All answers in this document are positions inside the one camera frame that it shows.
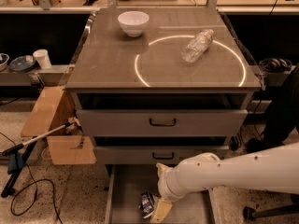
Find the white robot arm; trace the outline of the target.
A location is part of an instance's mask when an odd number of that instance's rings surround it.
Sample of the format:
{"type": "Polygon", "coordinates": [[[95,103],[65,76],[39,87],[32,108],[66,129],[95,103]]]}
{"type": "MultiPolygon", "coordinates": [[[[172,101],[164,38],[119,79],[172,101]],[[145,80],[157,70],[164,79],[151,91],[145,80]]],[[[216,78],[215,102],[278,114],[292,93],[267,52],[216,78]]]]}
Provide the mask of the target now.
{"type": "Polygon", "coordinates": [[[192,192],[215,187],[299,193],[299,144],[220,159],[207,152],[181,161],[175,167],[158,163],[160,198],[150,218],[161,223],[172,203],[192,192]]]}

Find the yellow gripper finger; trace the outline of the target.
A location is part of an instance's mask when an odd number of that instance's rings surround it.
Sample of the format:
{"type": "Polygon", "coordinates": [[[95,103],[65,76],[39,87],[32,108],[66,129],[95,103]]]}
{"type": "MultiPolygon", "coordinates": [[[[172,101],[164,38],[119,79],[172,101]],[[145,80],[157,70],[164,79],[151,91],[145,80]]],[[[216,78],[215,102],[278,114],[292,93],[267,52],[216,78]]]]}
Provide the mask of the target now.
{"type": "Polygon", "coordinates": [[[159,162],[156,164],[156,167],[157,167],[157,176],[161,176],[163,174],[163,172],[168,169],[167,165],[164,165],[159,162]]]}
{"type": "Polygon", "coordinates": [[[150,218],[150,223],[160,224],[169,214],[172,208],[172,203],[164,198],[159,198],[154,205],[154,212],[150,218]]]}

